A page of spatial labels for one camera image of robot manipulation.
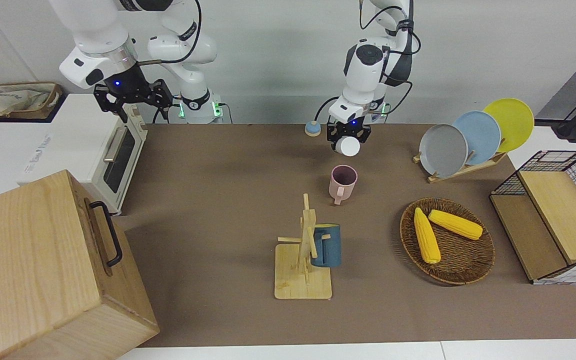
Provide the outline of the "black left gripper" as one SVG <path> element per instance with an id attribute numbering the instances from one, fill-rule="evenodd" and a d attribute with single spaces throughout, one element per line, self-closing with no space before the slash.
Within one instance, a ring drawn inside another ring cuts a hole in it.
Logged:
<path id="1" fill-rule="evenodd" d="M 358 117 L 349 120 L 347 123 L 342 121 L 329 121 L 326 128 L 326 138 L 331 147 L 335 147 L 339 138 L 348 136 L 360 138 L 360 143 L 366 143 L 371 134 L 371 126 L 364 124 L 365 117 Z"/>

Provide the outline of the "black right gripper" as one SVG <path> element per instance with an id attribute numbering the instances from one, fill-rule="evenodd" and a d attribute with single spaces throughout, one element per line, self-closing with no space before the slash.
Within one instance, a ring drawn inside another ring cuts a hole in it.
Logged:
<path id="1" fill-rule="evenodd" d="M 157 79 L 149 84 L 139 64 L 104 79 L 103 84 L 94 85 L 94 98 L 102 112 L 118 116 L 124 124 L 128 123 L 126 103 L 144 103 L 160 111 L 168 111 L 173 106 L 174 98 L 165 80 Z"/>

